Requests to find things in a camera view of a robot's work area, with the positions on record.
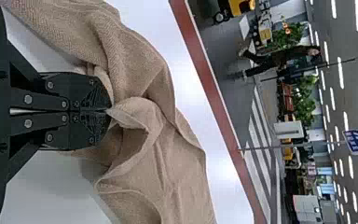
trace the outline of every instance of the pole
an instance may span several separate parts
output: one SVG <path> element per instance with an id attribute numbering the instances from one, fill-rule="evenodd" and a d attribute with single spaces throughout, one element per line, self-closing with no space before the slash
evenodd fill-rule
<path id="1" fill-rule="evenodd" d="M 357 58 L 358 58 L 358 57 L 354 57 L 354 58 L 351 58 L 351 59 L 347 59 L 347 60 L 342 61 L 341 63 L 352 62 L 352 61 L 355 61 Z M 336 63 L 324 63 L 324 65 L 321 65 L 321 66 L 316 65 L 315 67 L 317 67 L 317 68 L 324 68 L 324 67 L 333 66 L 333 65 L 337 65 L 337 64 L 339 64 L 339 62 L 336 62 Z M 315 67 L 306 68 L 306 69 L 303 69 L 303 70 L 298 70 L 298 71 L 296 71 L 296 73 L 302 73 L 302 72 L 312 71 L 312 70 L 315 69 Z M 272 79 L 277 79 L 277 78 L 279 78 L 279 77 L 286 77 L 286 76 L 287 76 L 287 75 L 285 75 L 285 76 L 269 77 L 269 78 L 261 79 L 260 82 L 270 81 L 270 80 L 272 80 Z"/>
<path id="2" fill-rule="evenodd" d="M 321 144 L 314 144 L 313 142 L 303 143 L 303 144 L 288 144 L 288 145 L 278 145 L 271 147 L 248 147 L 248 148 L 239 148 L 240 151 L 250 151 L 250 150 L 262 150 L 262 149 L 275 149 L 275 148 L 285 148 L 285 147 L 316 147 L 316 146 L 327 146 L 327 145 L 340 145 L 347 144 L 346 141 L 339 142 L 322 142 Z"/>

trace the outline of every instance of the yellow machine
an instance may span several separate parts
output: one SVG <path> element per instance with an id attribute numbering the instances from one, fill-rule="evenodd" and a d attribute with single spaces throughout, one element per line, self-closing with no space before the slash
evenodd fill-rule
<path id="1" fill-rule="evenodd" d="M 229 21 L 230 18 L 238 17 L 243 13 L 255 10 L 256 0 L 218 0 L 220 11 L 213 19 L 217 23 Z"/>
<path id="2" fill-rule="evenodd" d="M 296 117 L 293 114 L 286 114 L 284 115 L 284 121 L 296 121 Z M 291 144 L 292 139 L 291 138 L 282 139 L 281 142 L 283 144 Z M 295 153 L 296 153 L 295 147 L 286 147 L 283 152 L 283 159 L 285 161 L 291 161 Z"/>

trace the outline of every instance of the wall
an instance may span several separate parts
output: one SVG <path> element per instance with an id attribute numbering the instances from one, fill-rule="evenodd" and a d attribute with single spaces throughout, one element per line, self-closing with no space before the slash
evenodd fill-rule
<path id="1" fill-rule="evenodd" d="M 305 13 L 306 10 L 304 0 L 289 0 L 272 7 L 270 12 L 272 15 L 272 21 L 278 22 L 282 20 L 282 16 L 288 20 L 292 17 Z"/>

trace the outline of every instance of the gray floor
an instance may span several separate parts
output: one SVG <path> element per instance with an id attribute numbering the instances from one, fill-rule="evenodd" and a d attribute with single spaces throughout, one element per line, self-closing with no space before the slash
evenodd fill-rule
<path id="1" fill-rule="evenodd" d="M 318 32 L 321 46 L 324 45 L 324 41 L 327 42 L 331 62 L 336 62 L 338 56 L 342 60 L 358 56 L 358 33 L 355 30 L 354 1 L 337 1 L 337 19 L 332 18 L 331 1 L 315 0 L 310 12 L 311 19 L 313 19 L 312 28 Z M 344 130 L 343 111 L 348 113 L 350 129 L 358 129 L 358 60 L 355 63 L 343 65 L 344 90 L 339 86 L 337 67 L 325 68 L 324 75 L 326 82 L 326 91 L 323 91 L 324 103 L 329 104 L 330 108 L 332 107 L 329 91 L 331 87 L 335 91 L 337 105 L 336 111 L 330 109 L 331 122 L 327 123 L 327 136 L 330 134 L 336 136 L 335 126 L 340 131 Z M 351 223 L 358 223 L 358 212 L 356 213 L 353 209 L 351 196 L 354 191 L 358 202 L 358 156 L 352 156 L 354 179 L 351 179 L 349 155 L 347 146 L 341 145 L 331 154 L 331 160 L 337 163 L 342 160 L 344 165 L 344 177 L 335 175 L 335 180 L 341 185 L 341 190 L 345 187 L 348 192 L 347 203 L 345 203 L 343 197 L 337 196 L 339 203 L 342 203 L 344 207 L 345 216 L 343 219 L 347 220 L 346 213 L 349 212 Z"/>
<path id="2" fill-rule="evenodd" d="M 189 1 L 195 21 L 200 30 L 203 44 L 207 50 L 208 57 L 211 61 L 214 74 L 216 76 L 219 88 L 223 94 L 224 101 L 227 106 L 228 114 L 233 122 L 234 129 L 239 137 L 242 146 L 251 139 L 249 134 L 249 118 L 252 116 L 252 101 L 254 100 L 255 84 L 252 80 L 244 82 L 241 78 L 232 79 L 229 74 L 238 72 L 243 69 L 250 68 L 250 61 L 239 59 L 237 50 L 239 44 L 243 41 L 239 22 L 242 17 L 231 19 L 219 25 L 213 24 L 212 16 L 219 10 L 217 1 L 214 0 L 193 0 Z M 248 18 L 252 18 L 252 13 L 248 14 Z M 266 109 L 269 123 L 276 121 L 278 108 L 276 102 L 276 82 L 266 82 L 259 84 L 260 95 Z M 273 153 L 273 160 L 278 157 L 281 161 L 282 154 L 280 151 Z M 273 164 L 271 172 L 275 172 L 275 164 Z M 281 176 L 284 176 L 284 169 L 280 163 Z M 276 195 L 276 181 L 272 184 L 272 194 Z M 276 204 L 276 197 L 271 197 L 268 202 Z M 276 217 L 276 209 L 271 210 L 271 216 Z M 287 215 L 285 214 L 282 200 L 282 223 L 287 223 Z"/>

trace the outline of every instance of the white floor marking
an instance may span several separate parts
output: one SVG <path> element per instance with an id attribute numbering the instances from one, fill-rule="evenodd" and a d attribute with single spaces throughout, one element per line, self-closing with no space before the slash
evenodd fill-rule
<path id="1" fill-rule="evenodd" d="M 252 156 L 251 151 L 245 151 L 245 161 L 246 167 L 248 168 L 249 175 L 252 178 L 252 181 L 255 186 L 255 193 L 257 194 L 257 198 L 260 201 L 261 209 L 263 210 L 264 216 L 266 217 L 267 223 L 269 224 L 271 221 L 271 210 L 269 208 L 269 202 L 267 201 L 266 194 L 264 189 L 261 187 L 260 176 L 257 173 L 257 169 L 255 168 L 255 161 Z"/>
<path id="2" fill-rule="evenodd" d="M 277 224 L 282 223 L 282 211 L 281 211 L 281 177 L 279 172 L 278 160 L 275 160 L 275 167 L 277 173 Z"/>
<path id="3" fill-rule="evenodd" d="M 272 146 L 272 139 L 271 139 L 271 135 L 269 133 L 269 126 L 267 125 L 266 116 L 264 114 L 263 106 L 261 105 L 260 96 L 258 95 L 257 88 L 255 88 L 255 100 L 257 102 L 257 106 L 258 106 L 258 109 L 259 109 L 260 114 L 261 114 L 261 119 L 263 120 L 264 130 L 266 130 L 266 133 L 267 133 L 268 144 L 270 146 Z M 267 160 L 268 160 L 269 168 L 271 168 L 272 164 L 271 164 L 271 155 L 269 153 L 269 150 L 266 151 L 266 154 L 267 154 Z"/>
<path id="4" fill-rule="evenodd" d="M 252 142 L 254 143 L 255 147 L 260 147 L 260 144 L 258 142 L 257 134 L 255 132 L 255 126 L 253 119 L 250 119 L 249 121 L 249 133 L 252 138 Z M 267 168 L 266 161 L 264 160 L 263 151 L 257 150 L 255 152 L 255 155 L 258 158 L 258 162 L 260 164 L 261 172 L 263 173 L 264 179 L 266 180 L 268 194 L 271 194 L 271 179 L 269 178 L 269 169 Z"/>

